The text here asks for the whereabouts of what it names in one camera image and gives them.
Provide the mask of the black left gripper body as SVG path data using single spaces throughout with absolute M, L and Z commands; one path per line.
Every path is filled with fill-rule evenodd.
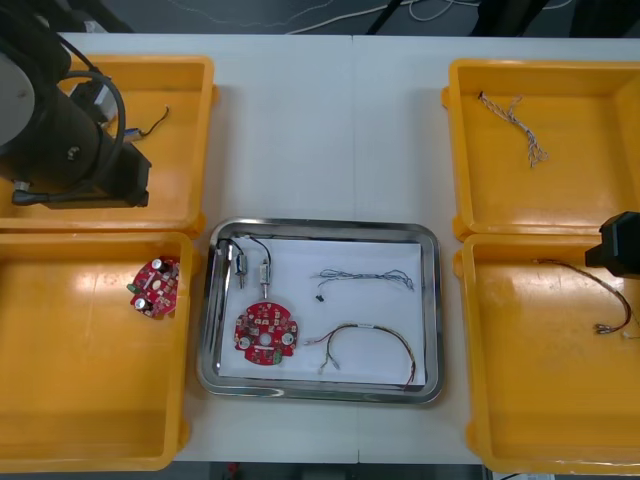
M 113 169 L 90 193 L 48 203 L 49 209 L 144 208 L 151 162 L 133 144 L 123 145 Z

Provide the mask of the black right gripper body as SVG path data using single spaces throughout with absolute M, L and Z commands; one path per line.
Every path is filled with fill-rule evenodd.
M 601 243 L 585 252 L 585 264 L 614 276 L 639 275 L 639 213 L 627 211 L 601 225 Z

